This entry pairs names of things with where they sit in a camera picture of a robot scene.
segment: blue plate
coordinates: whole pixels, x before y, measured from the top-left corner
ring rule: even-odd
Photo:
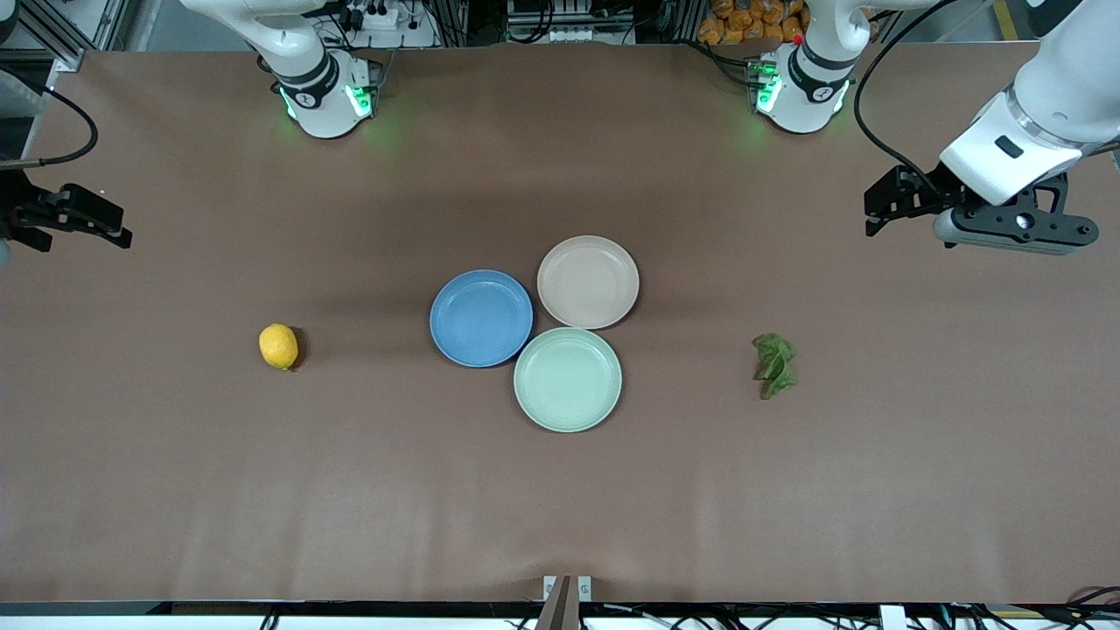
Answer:
[[[512,359],[529,341],[533,303],[517,280],[501,271],[467,271],[440,289],[429,326],[445,356],[467,368],[489,368]]]

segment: light green plate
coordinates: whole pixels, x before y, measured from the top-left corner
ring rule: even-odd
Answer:
[[[586,430],[610,415],[623,368],[603,337],[554,328],[529,342],[513,370],[517,402],[532,420],[559,433]]]

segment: black cable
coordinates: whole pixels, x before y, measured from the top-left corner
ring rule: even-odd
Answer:
[[[670,44],[683,44],[683,45],[688,46],[689,48],[692,48],[697,53],[700,53],[701,55],[703,55],[703,56],[708,57],[709,59],[711,59],[711,61],[713,61],[716,63],[719,63],[719,64],[727,64],[729,66],[736,66],[736,67],[747,67],[747,62],[744,62],[741,59],[732,59],[731,57],[725,57],[722,55],[718,55],[718,54],[716,54],[715,50],[711,49],[711,46],[708,46],[706,44],[700,44],[700,43],[693,41],[691,39],[674,39],[674,40],[670,41]]]
[[[517,44],[535,44],[549,34],[549,30],[552,28],[552,19],[556,16],[556,7],[552,4],[552,0],[541,0],[541,19],[538,20],[536,27],[533,28],[533,33],[525,39],[517,39],[516,37],[507,34],[506,38],[510,41],[516,41]],[[548,18],[548,24],[544,24],[545,17]]]
[[[642,20],[640,22],[632,22],[631,27],[627,28],[626,33],[623,34],[623,44],[626,44],[626,38],[629,37],[629,31],[634,30],[635,28],[637,28],[637,27],[640,27],[640,26],[642,26],[644,24],[647,24],[647,22],[650,22],[652,20],[655,20],[655,19],[657,19],[656,13],[652,15],[652,16],[650,16],[647,18],[645,18],[644,20]],[[637,36],[636,35],[634,36],[634,43],[637,44]]]
[[[728,604],[731,610],[720,613],[716,617],[716,621],[720,623],[727,630],[750,630],[747,624],[739,619],[739,606],[737,604]]]
[[[1077,621],[1074,621],[1068,627],[1066,627],[1065,630],[1077,630],[1077,628],[1080,628],[1081,626],[1084,626],[1089,630],[1096,630],[1095,628],[1093,628],[1093,624],[1089,622],[1089,617],[1090,615],[1088,615],[1088,614],[1084,615],[1084,617],[1082,617]]]
[[[896,151],[889,145],[887,145],[886,142],[884,142],[883,140],[880,140],[879,137],[876,136],[875,132],[872,132],[867,127],[867,122],[864,121],[862,102],[864,102],[864,89],[867,86],[867,81],[871,77],[871,74],[875,72],[875,68],[878,67],[879,62],[881,62],[884,59],[884,57],[887,56],[887,53],[889,53],[895,47],[895,45],[897,45],[902,40],[903,37],[906,37],[906,35],[909,31],[914,30],[914,28],[917,25],[922,24],[923,21],[926,20],[926,18],[928,18],[933,13],[936,13],[941,9],[948,7],[949,4],[952,4],[953,2],[956,2],[956,0],[941,0],[940,2],[937,2],[936,4],[934,4],[933,7],[930,7],[928,9],[925,10],[925,12],[923,12],[921,16],[918,16],[917,19],[915,19],[911,24],[906,25],[906,27],[903,28],[903,30],[897,36],[895,36],[890,41],[888,41],[886,44],[886,46],[884,46],[883,49],[879,50],[879,54],[876,55],[875,58],[871,61],[871,63],[867,66],[867,70],[864,71],[864,77],[860,78],[859,85],[856,87],[856,98],[855,98],[855,100],[852,102],[852,111],[856,114],[856,124],[858,124],[860,131],[862,131],[864,135],[867,136],[867,139],[870,140],[871,143],[875,145],[876,147],[878,147],[883,152],[885,152],[888,156],[895,158],[900,164],[903,164],[904,166],[906,166],[907,168],[909,168],[911,170],[913,170],[914,174],[915,174],[915,176],[917,176],[917,178],[921,179],[922,183],[925,184],[926,187],[930,188],[930,191],[932,191],[932,192],[934,192],[934,193],[936,193],[936,194],[939,194],[941,196],[949,196],[949,195],[946,195],[941,189],[939,189],[936,186],[934,186],[933,182],[925,174],[925,172],[922,170],[921,168],[918,168],[918,166],[916,164],[914,164],[909,158],[907,158],[903,154]]]
[[[718,55],[718,54],[716,54],[715,50],[711,49],[711,46],[709,46],[707,44],[699,44],[699,43],[692,41],[691,39],[676,39],[676,40],[672,41],[672,44],[683,44],[683,45],[688,46],[689,48],[692,48],[693,50],[696,50],[696,52],[700,53],[701,55],[708,57],[709,59],[712,61],[712,63],[716,64],[716,67],[719,68],[719,72],[721,72],[724,74],[724,76],[726,76],[728,78],[728,81],[730,81],[731,83],[735,83],[736,85],[739,85],[739,86],[743,86],[743,87],[763,87],[763,86],[766,85],[765,83],[763,83],[760,81],[747,81],[745,78],[736,76],[734,73],[731,73],[729,70],[727,70],[725,66],[732,66],[732,67],[737,67],[737,68],[746,68],[747,65],[748,65],[747,62],[741,61],[741,59],[732,59],[730,57],[725,57],[722,55]]]
[[[775,612],[769,619],[767,619],[766,621],[763,621],[762,623],[759,623],[758,627],[755,628],[755,630],[765,630],[767,626],[769,626],[771,623],[774,623],[775,621],[777,621],[777,618],[784,617],[785,613],[786,613],[786,611],[784,611],[784,610],[780,610],[780,611]]]
[[[707,630],[716,630],[707,621],[704,621],[703,619],[700,619],[699,617],[697,617],[694,614],[690,614],[689,617],[682,617],[682,618],[678,619],[676,623],[673,623],[672,626],[669,627],[669,630],[680,630],[681,624],[684,623],[685,621],[689,621],[689,620],[696,621],[700,626],[703,626],[704,628],[707,628]]]
[[[345,44],[345,46],[343,46],[343,50],[346,50],[347,53],[357,50],[357,48],[351,44],[349,37],[346,36],[346,31],[343,30],[343,25],[338,22],[338,18],[335,17],[334,12],[327,13],[327,17],[330,18],[330,21],[335,22],[335,28],[338,29],[338,35],[343,37],[343,43]]]
[[[883,18],[889,18],[890,16],[893,16],[893,15],[895,15],[897,12],[898,11],[879,11],[878,13],[875,13],[874,16],[867,18],[867,21],[869,21],[869,22],[877,22],[877,21],[881,20]]]
[[[277,626],[280,626],[280,606],[272,606],[261,620],[260,630],[277,630]]]
[[[1098,589],[1088,595],[1077,597],[1076,600],[1066,602],[1066,606],[1080,606],[1081,604],[1091,602],[1101,595],[1108,595],[1109,593],[1120,593],[1120,586],[1108,586],[1105,589]]]
[[[972,610],[972,606],[965,608],[964,612],[968,612],[969,617],[972,618],[972,628],[974,630],[988,630],[988,627],[984,626],[984,622],[980,620],[980,615],[977,614],[974,610]]]
[[[449,37],[449,34],[454,33],[454,30],[448,29],[444,25],[444,20],[439,19],[439,15],[436,12],[436,9],[433,7],[429,7],[427,0],[424,0],[422,6],[424,8],[424,11],[427,11],[429,16],[429,19],[431,19],[431,21],[436,25],[436,28],[439,29],[440,44],[444,46],[444,48],[450,48],[451,47],[450,43],[454,41],[455,38]]]
[[[875,35],[874,41],[886,41],[886,39],[890,36],[890,34],[895,31],[895,27],[898,26],[898,22],[902,19],[903,19],[902,11],[898,11],[897,13],[890,16],[890,21],[887,24],[887,26],[879,29],[879,33]]]
[[[984,615],[984,618],[995,620],[996,623],[1002,626],[1005,630],[1019,630],[1015,626],[1011,626],[1010,623],[1004,621],[1004,619],[1000,618],[998,614],[991,612],[991,610],[989,610],[988,606],[984,604],[972,604],[972,608],[976,609],[977,612],[979,612],[980,614]]]
[[[799,605],[799,606],[791,605],[790,610],[792,612],[801,612],[801,613],[808,614],[810,617],[814,617],[814,618],[816,618],[816,619],[819,619],[821,621],[824,621],[824,622],[831,624],[832,627],[837,628],[838,630],[839,629],[849,630],[849,629],[844,628],[842,624],[838,623],[837,621],[832,621],[832,618],[836,618],[836,619],[846,619],[846,620],[852,622],[852,626],[855,626],[855,622],[859,621],[860,623],[864,624],[859,630],[866,630],[867,628],[879,628],[881,626],[879,622],[875,621],[874,619],[866,619],[866,618],[860,618],[860,617],[851,617],[851,615],[847,615],[847,614],[833,613],[831,611],[820,610],[819,608],[813,606],[813,605],[809,605],[809,604]]]
[[[50,94],[50,98],[62,102],[67,108],[74,110],[74,113],[82,117],[82,120],[84,120],[85,124],[90,128],[90,139],[85,141],[85,146],[83,146],[81,149],[76,151],[71,151],[66,155],[49,157],[49,158],[38,158],[37,161],[39,163],[38,164],[39,166],[50,166],[55,164],[65,164],[67,161],[74,161],[77,158],[93,150],[93,147],[97,145],[97,124],[93,122],[93,119],[90,118],[90,114],[87,114],[85,110],[78,106],[77,103],[71,101],[63,94],[55,92],[54,90],[47,87],[46,85],[39,85],[38,83],[32,82],[31,80],[25,77],[24,75],[16,73],[8,66],[0,65],[0,71],[7,72],[8,74],[12,75],[13,77],[16,77],[17,81],[19,81],[24,85],[27,85],[27,87],[31,91],[40,92],[43,94]]]

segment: cable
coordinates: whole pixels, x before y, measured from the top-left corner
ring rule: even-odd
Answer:
[[[19,161],[19,168],[27,168],[27,167],[35,167],[35,166],[50,166],[50,165],[55,165],[55,164],[65,164],[67,161],[74,161],[77,158],[80,158],[80,157],[82,157],[82,156],[84,156],[84,155],[86,155],[86,154],[88,154],[90,151],[93,150],[93,147],[95,147],[97,145],[97,124],[95,122],[93,122],[93,119],[90,118],[90,114],[87,114],[85,112],[85,110],[83,110],[81,106],[78,106],[77,103],[75,103],[74,101],[71,101],[65,95],[59,94],[58,92],[55,92],[54,87],[48,87],[46,85],[39,85],[38,83],[35,83],[31,80],[29,80],[29,78],[27,78],[27,77],[25,77],[25,76],[22,76],[22,75],[20,75],[18,73],[16,73],[15,71],[12,71],[8,66],[0,65],[0,71],[7,72],[8,74],[12,75],[13,77],[16,77],[17,81],[19,81],[20,83],[22,83],[24,85],[26,85],[31,91],[41,92],[44,94],[50,94],[50,96],[53,99],[55,99],[56,101],[62,102],[67,108],[74,110],[74,113],[76,113],[77,115],[82,117],[82,120],[84,120],[85,124],[90,128],[90,139],[85,141],[85,146],[83,146],[81,149],[78,149],[76,151],[71,151],[71,152],[68,152],[66,155],[62,155],[62,156],[57,156],[57,157],[38,158],[38,159],[34,159],[34,160],[20,160]]]
[[[683,44],[683,45],[688,46],[689,48],[692,48],[693,50],[700,53],[701,55],[703,55],[703,56],[708,57],[709,59],[711,59],[711,61],[713,61],[716,63],[719,63],[719,64],[727,64],[729,66],[736,66],[736,67],[747,67],[747,62],[744,62],[741,59],[732,59],[731,57],[725,57],[722,55],[718,55],[718,54],[716,54],[715,50],[711,49],[711,46],[707,46],[704,44],[699,44],[699,43],[693,41],[691,39],[674,39],[674,40],[670,41],[670,44]]]
[[[525,39],[517,39],[516,37],[506,34],[506,38],[510,41],[516,41],[517,44],[535,44],[540,41],[545,35],[549,34],[549,30],[552,28],[552,18],[556,15],[556,7],[552,4],[552,0],[540,0],[540,1],[541,1],[541,19],[538,20],[536,27],[533,29],[532,35],[530,35]],[[549,20],[549,24],[547,25],[544,24],[545,11],[548,11],[548,20]]]
[[[444,26],[444,20],[439,18],[439,15],[436,12],[435,8],[428,6],[427,0],[424,0],[422,6],[428,12],[428,18],[432,21],[432,24],[436,25],[436,28],[439,29],[440,44],[442,45],[444,48],[450,48],[451,47],[450,44],[455,43],[456,39],[454,37],[450,37],[450,34],[454,34],[455,30]]]
[[[1015,626],[1011,626],[1010,623],[1004,621],[1004,619],[1000,618],[998,614],[991,612],[991,610],[989,610],[988,606],[984,604],[972,604],[972,608],[976,609],[980,614],[986,615],[988,619],[995,620],[996,623],[1002,626],[1005,630],[1019,630]]]
[[[396,6],[400,7],[402,13],[404,13],[405,16],[408,16],[410,18],[414,18],[414,17],[417,17],[417,16],[420,15],[420,11],[417,11],[417,2],[416,2],[416,0],[412,0],[412,10],[411,11],[404,8],[404,2],[398,2]]]
[[[941,0],[933,7],[930,7],[928,9],[925,10],[925,12],[918,16],[917,19],[906,25],[906,27],[903,28],[897,36],[895,36],[890,41],[888,41],[887,45],[884,46],[881,50],[879,50],[879,54],[876,55],[875,58],[871,61],[871,63],[867,66],[867,70],[864,71],[864,77],[859,81],[859,85],[856,87],[856,98],[852,102],[852,111],[856,114],[856,124],[858,124],[860,131],[862,131],[864,135],[867,136],[867,139],[870,140],[871,143],[878,147],[883,152],[895,158],[904,166],[909,168],[912,172],[914,172],[915,176],[917,176],[917,178],[921,179],[922,183],[926,185],[926,187],[928,187],[932,192],[943,197],[949,197],[950,195],[943,193],[940,188],[937,188],[937,186],[933,184],[933,182],[925,174],[925,172],[918,168],[918,166],[914,164],[909,158],[896,151],[889,145],[880,140],[879,137],[876,136],[875,132],[872,132],[867,127],[867,122],[864,121],[862,102],[864,102],[864,89],[867,86],[867,81],[871,77],[871,74],[875,72],[875,68],[878,67],[879,62],[881,62],[883,58],[887,56],[887,53],[889,53],[895,47],[895,45],[897,45],[902,40],[903,37],[906,37],[906,35],[909,31],[914,30],[914,28],[917,25],[922,24],[923,21],[926,20],[926,18],[928,18],[933,13],[936,13],[941,9],[948,7],[949,4],[952,4],[953,2],[956,2],[956,0]]]
[[[260,630],[277,630],[277,626],[280,626],[280,606],[272,606],[261,620]]]
[[[889,38],[890,35],[895,31],[895,27],[898,26],[898,22],[902,19],[903,19],[902,11],[898,11],[897,13],[890,16],[887,26],[880,28],[879,33],[875,34],[874,41],[886,41],[887,38]]]
[[[692,615],[692,614],[690,614],[689,617],[682,617],[682,618],[678,619],[676,623],[673,623],[672,626],[669,627],[669,630],[680,630],[681,624],[684,623],[685,621],[689,621],[689,620],[696,621],[700,626],[703,626],[707,630],[716,630],[707,621],[704,621],[703,619],[700,619],[699,617]]]
[[[622,610],[622,611],[626,611],[626,612],[629,612],[629,613],[633,613],[633,614],[640,614],[640,615],[648,619],[650,621],[653,621],[654,623],[660,623],[660,624],[664,626],[665,628],[672,628],[673,627],[672,623],[665,621],[664,619],[662,619],[660,617],[654,617],[654,615],[652,615],[652,614],[650,614],[647,612],[644,612],[644,611],[641,611],[641,610],[635,610],[635,609],[632,609],[629,606],[624,606],[624,605],[618,605],[618,604],[603,604],[603,608],[612,609],[612,610]]]
[[[343,43],[345,44],[345,46],[343,46],[343,50],[346,50],[347,53],[353,53],[354,50],[357,50],[357,48],[355,48],[351,44],[349,37],[347,37],[346,31],[343,30],[343,25],[338,22],[338,18],[336,18],[333,12],[327,13],[327,17],[330,18],[330,21],[335,22],[335,28],[338,29],[338,35],[343,37]]]
[[[1088,595],[1077,597],[1076,600],[1066,602],[1066,606],[1080,606],[1081,604],[1091,602],[1101,595],[1108,595],[1109,593],[1120,593],[1120,586],[1108,586],[1105,589],[1098,589]]]
[[[385,82],[389,81],[389,71],[393,68],[393,59],[396,58],[396,52],[400,48],[393,48],[392,54],[389,55],[389,63],[381,67],[381,80],[377,81],[377,90],[380,91],[385,86]]]
[[[883,18],[889,18],[890,16],[893,16],[893,15],[895,15],[897,12],[898,11],[879,11],[878,13],[875,13],[874,16],[867,18],[867,21],[869,21],[869,22],[877,22],[877,21],[881,20]]]
[[[629,37],[629,33],[632,30],[634,30],[635,28],[637,28],[637,27],[640,27],[640,26],[642,26],[644,24],[647,24],[647,22],[650,22],[652,20],[655,20],[655,19],[657,19],[657,15],[656,13],[654,13],[654,15],[645,18],[644,20],[642,20],[640,22],[631,22],[631,27],[627,28],[626,33],[623,34],[623,44],[626,44],[626,38]],[[634,36],[634,44],[637,44],[637,35]]]
[[[784,611],[784,610],[780,610],[780,611],[775,612],[774,617],[771,617],[766,621],[763,621],[762,623],[759,623],[758,627],[755,628],[755,630],[765,630],[765,628],[767,626],[769,626],[771,623],[774,623],[775,621],[777,621],[777,618],[785,615],[786,612],[787,611]]]

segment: green indicator light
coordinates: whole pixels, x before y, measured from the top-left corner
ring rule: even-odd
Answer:
[[[843,87],[840,89],[840,95],[837,96],[837,104],[832,108],[832,113],[837,113],[843,106],[843,95],[848,93],[849,85],[851,85],[850,81],[843,82]]]
[[[774,109],[774,101],[777,100],[778,92],[782,91],[782,77],[775,76],[766,87],[758,92],[758,109],[769,112]]]
[[[362,118],[370,115],[372,111],[370,108],[370,96],[366,95],[365,90],[347,85],[346,95],[349,96],[351,104],[354,105],[354,113]]]
[[[283,87],[280,89],[280,96],[283,98],[283,104],[288,105],[288,117],[296,120],[296,110],[291,108],[291,101],[288,99],[288,93],[283,91]]]

